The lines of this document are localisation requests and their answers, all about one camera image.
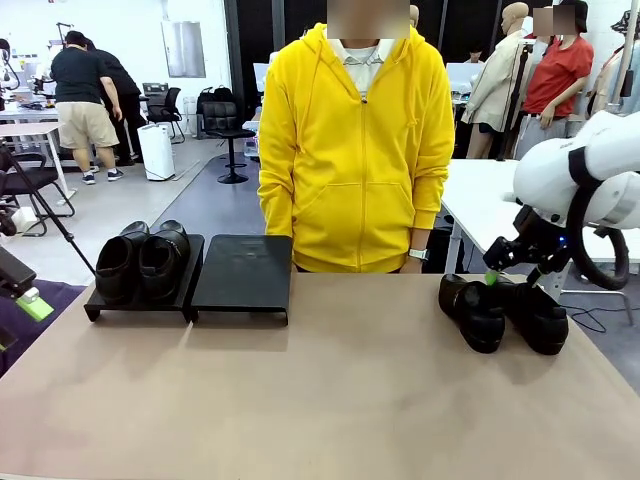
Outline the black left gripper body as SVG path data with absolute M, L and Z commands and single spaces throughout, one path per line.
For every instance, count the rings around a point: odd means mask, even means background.
M 0 247 L 1 296 L 17 300 L 33 287 L 36 273 L 4 247 Z

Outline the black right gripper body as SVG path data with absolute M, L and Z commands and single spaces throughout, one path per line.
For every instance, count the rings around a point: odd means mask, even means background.
M 541 273 L 561 272 L 570 260 L 565 228 L 550 223 L 532 207 L 524 205 L 513 225 L 513 259 L 517 264 L 535 264 Z

